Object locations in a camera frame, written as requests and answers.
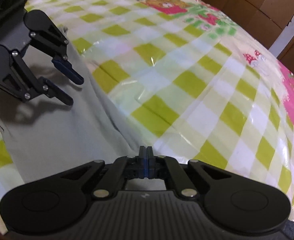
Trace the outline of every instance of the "red mushroom print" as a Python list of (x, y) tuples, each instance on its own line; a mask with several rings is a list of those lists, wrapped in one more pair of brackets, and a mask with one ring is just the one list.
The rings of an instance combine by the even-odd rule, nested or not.
[(261, 60), (261, 61), (266, 60), (265, 56), (261, 54), (258, 50), (255, 51), (255, 56), (258, 58), (258, 60)]
[(258, 60), (251, 56), (250, 54), (243, 54), (247, 62), (251, 67), (256, 67), (258, 65)]

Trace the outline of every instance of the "silver screw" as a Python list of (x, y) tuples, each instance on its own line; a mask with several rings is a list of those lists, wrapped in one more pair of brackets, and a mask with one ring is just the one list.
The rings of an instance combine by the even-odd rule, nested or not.
[(30, 96), (30, 94), (29, 94), (29, 93), (25, 93), (25, 94), (24, 94), (24, 98), (25, 98), (25, 99), (29, 100), (29, 99), (30, 99), (30, 97), (31, 97), (31, 96)]
[(197, 191), (192, 188), (185, 188), (182, 190), (181, 194), (185, 197), (194, 197), (197, 195)]
[(95, 197), (104, 198), (109, 196), (109, 191), (105, 189), (97, 189), (93, 192)]

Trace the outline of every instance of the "checkered tablecloth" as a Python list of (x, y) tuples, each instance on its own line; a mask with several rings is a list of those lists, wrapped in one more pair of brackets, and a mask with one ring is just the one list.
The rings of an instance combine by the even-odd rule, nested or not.
[[(281, 78), (247, 65), (239, 44), (265, 54), (261, 68), (276, 73), (277, 61), (225, 15), (208, 7), (221, 23), (209, 28), (192, 12), (168, 15), (141, 0), (29, 0), (26, 9), (68, 27), (95, 80), (157, 154), (278, 187), (294, 220), (294, 127), (274, 85)], [(0, 195), (18, 177), (0, 134)]]

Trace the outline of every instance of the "ridged black surface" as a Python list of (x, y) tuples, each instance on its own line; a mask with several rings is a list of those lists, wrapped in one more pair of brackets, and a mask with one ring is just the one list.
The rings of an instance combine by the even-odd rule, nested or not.
[(289, 239), (281, 232), (256, 237), (227, 232), (210, 221), (197, 203), (180, 200), (171, 191), (119, 191), (113, 199), (95, 202), (83, 219), (65, 231), (7, 236), (12, 240)]

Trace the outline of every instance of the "gray fabric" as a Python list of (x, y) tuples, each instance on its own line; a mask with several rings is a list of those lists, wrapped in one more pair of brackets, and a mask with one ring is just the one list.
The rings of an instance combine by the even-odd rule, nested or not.
[(71, 45), (67, 54), (85, 79), (81, 86), (57, 71), (48, 55), (32, 47), (24, 60), (37, 77), (49, 78), (70, 95), (72, 107), (45, 95), (21, 103), (0, 90), (0, 131), (24, 182), (95, 159), (111, 163), (119, 156), (138, 155), (139, 146), (144, 145)]

